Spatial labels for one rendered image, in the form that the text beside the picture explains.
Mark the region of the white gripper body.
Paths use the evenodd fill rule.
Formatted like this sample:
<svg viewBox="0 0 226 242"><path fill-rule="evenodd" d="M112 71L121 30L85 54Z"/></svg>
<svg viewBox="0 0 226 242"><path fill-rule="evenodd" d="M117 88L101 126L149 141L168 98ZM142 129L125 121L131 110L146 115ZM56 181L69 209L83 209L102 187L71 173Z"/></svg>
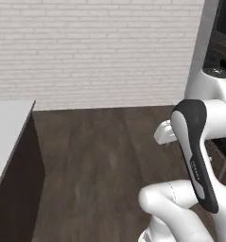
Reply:
<svg viewBox="0 0 226 242"><path fill-rule="evenodd" d="M158 145L165 145L177 140L169 120L162 122L155 130L153 135Z"/></svg>

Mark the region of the dark tall cabinet with oven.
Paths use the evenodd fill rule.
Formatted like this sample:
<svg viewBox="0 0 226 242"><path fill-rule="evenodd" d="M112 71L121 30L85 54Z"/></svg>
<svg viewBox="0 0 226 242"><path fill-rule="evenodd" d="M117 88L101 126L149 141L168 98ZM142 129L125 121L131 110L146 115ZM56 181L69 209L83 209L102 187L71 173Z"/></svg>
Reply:
<svg viewBox="0 0 226 242"><path fill-rule="evenodd" d="M226 70L226 0L218 0L204 66ZM214 143L226 159L226 138L217 139ZM226 162L219 175L219 180L226 185Z"/></svg>

